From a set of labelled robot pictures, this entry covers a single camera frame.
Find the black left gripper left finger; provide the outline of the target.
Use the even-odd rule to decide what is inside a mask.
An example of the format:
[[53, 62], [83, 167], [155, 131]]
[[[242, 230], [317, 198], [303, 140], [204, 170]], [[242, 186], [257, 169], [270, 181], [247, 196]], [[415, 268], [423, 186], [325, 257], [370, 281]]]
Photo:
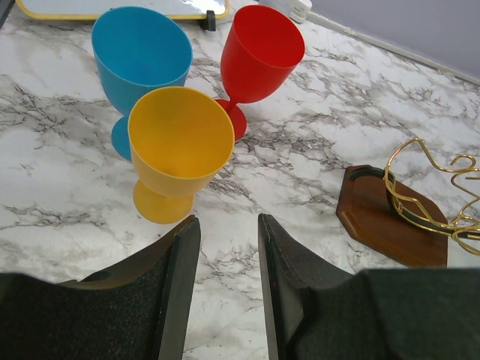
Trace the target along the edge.
[[200, 252], [189, 216], [81, 281], [1, 275], [3, 359], [180, 359]]

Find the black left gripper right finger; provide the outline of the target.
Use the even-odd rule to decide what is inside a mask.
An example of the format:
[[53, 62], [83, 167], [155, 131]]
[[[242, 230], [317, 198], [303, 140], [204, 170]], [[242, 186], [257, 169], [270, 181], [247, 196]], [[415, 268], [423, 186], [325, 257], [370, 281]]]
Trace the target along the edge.
[[477, 359], [477, 268], [349, 274], [258, 217], [270, 359]]

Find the orange wine glass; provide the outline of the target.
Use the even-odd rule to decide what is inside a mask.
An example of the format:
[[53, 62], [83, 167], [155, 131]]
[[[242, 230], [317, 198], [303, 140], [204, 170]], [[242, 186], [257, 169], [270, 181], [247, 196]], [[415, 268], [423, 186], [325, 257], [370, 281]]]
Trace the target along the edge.
[[137, 211], [157, 224], [180, 221], [194, 196], [229, 161], [233, 125], [221, 105], [188, 87], [158, 88], [142, 96], [127, 121], [130, 154], [139, 179]]

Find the blue wine glass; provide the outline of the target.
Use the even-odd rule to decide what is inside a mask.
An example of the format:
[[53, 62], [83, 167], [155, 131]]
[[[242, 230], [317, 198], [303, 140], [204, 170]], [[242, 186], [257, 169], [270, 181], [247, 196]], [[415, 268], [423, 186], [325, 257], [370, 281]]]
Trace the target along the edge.
[[146, 7], [108, 10], [95, 21], [91, 44], [103, 92], [121, 114], [111, 131], [112, 146], [130, 161], [128, 116], [148, 92], [183, 86], [193, 60], [185, 31]]

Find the red wine glass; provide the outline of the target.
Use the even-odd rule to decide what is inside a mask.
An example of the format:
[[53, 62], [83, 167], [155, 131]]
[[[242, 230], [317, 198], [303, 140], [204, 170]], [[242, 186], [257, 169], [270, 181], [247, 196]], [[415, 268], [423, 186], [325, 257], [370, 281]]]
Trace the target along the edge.
[[220, 77], [229, 98], [217, 100], [229, 115], [236, 140], [247, 129], [239, 104], [273, 94], [304, 55], [302, 33], [280, 11], [261, 4], [236, 11], [220, 59]]

